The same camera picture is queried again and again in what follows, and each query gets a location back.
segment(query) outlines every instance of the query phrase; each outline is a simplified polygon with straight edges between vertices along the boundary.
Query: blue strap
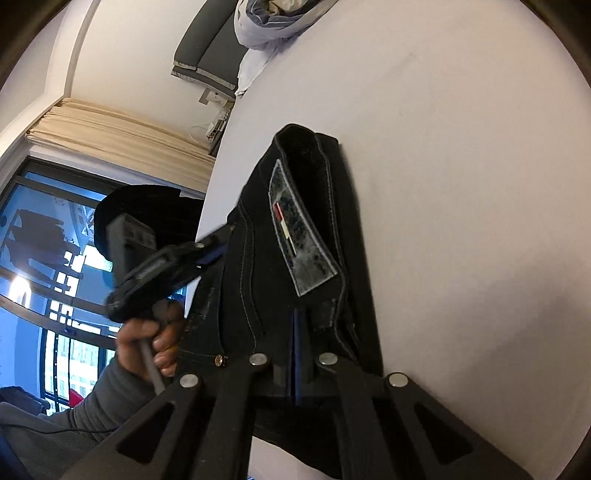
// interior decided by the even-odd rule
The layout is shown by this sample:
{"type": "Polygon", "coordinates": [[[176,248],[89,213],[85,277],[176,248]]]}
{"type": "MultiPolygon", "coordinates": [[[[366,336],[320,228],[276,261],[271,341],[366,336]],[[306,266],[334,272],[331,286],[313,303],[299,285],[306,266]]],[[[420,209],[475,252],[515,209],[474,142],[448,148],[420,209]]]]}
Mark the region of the blue strap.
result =
{"type": "Polygon", "coordinates": [[[0,472],[2,480],[33,480],[0,431],[0,472]]]}

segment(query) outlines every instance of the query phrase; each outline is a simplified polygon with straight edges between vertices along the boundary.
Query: gray couch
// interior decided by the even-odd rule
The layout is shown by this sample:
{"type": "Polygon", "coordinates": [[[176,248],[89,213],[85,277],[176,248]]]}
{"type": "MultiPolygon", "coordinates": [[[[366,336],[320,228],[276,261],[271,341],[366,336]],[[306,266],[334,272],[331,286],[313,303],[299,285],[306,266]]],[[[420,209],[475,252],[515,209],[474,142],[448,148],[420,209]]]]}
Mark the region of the gray couch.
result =
{"type": "Polygon", "coordinates": [[[172,75],[205,84],[229,99],[238,86],[238,67],[247,51],[234,33],[237,0],[207,0],[174,54],[172,75]]]}

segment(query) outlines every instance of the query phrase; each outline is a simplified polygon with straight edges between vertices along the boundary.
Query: red object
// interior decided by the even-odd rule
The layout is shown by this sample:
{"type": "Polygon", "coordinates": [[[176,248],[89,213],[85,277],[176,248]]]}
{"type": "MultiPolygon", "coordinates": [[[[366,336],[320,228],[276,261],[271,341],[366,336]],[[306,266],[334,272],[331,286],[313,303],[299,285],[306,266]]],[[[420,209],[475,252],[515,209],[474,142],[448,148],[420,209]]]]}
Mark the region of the red object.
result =
{"type": "Polygon", "coordinates": [[[82,400],[84,400],[82,395],[80,395],[76,390],[70,389],[70,408],[74,408],[82,400]]]}

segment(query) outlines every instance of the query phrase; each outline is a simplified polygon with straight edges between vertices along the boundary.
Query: red white stripe tag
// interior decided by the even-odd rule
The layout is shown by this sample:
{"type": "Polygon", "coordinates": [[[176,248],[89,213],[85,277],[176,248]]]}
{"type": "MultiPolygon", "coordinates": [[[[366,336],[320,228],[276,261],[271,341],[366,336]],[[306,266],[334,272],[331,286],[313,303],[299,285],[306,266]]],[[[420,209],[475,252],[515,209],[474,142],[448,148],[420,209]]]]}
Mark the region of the red white stripe tag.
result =
{"type": "Polygon", "coordinates": [[[291,238],[290,230],[287,228],[287,223],[285,222],[285,217],[283,216],[283,211],[281,210],[281,206],[279,205],[279,202],[275,202],[273,204],[273,211],[275,212],[275,217],[277,217],[277,221],[279,222],[279,225],[281,225],[281,231],[283,232],[283,237],[285,238],[287,245],[289,245],[289,247],[290,247],[290,253],[292,256],[295,257],[297,255],[296,245],[295,245],[293,239],[291,238]]]}

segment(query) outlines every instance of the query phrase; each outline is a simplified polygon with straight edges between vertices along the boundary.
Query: finger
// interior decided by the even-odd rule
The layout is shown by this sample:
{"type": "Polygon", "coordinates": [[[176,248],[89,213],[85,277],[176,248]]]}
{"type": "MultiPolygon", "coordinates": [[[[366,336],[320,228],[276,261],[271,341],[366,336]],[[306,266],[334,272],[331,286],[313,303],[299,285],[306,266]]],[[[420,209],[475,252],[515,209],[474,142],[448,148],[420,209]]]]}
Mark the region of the finger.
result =
{"type": "Polygon", "coordinates": [[[164,352],[158,353],[154,357],[154,363],[160,369],[170,367],[170,365],[173,365],[177,362],[179,350],[180,349],[178,348],[178,346],[174,346],[174,347],[168,348],[164,352]]]}
{"type": "Polygon", "coordinates": [[[183,306],[177,302],[172,301],[168,305],[168,310],[166,312],[166,319],[170,322],[180,322],[184,320],[184,308],[183,306]]]}
{"type": "Polygon", "coordinates": [[[181,338],[183,330],[184,322],[175,322],[167,325],[167,327],[154,339],[154,350],[161,352],[175,345],[181,338]]]}
{"type": "Polygon", "coordinates": [[[177,364],[171,365],[170,367],[163,368],[160,373],[162,373],[165,377],[174,377],[174,374],[177,371],[177,364]]]}
{"type": "Polygon", "coordinates": [[[158,323],[151,320],[131,319],[117,333],[117,344],[127,345],[142,338],[151,338],[158,333],[159,328],[158,323]]]}

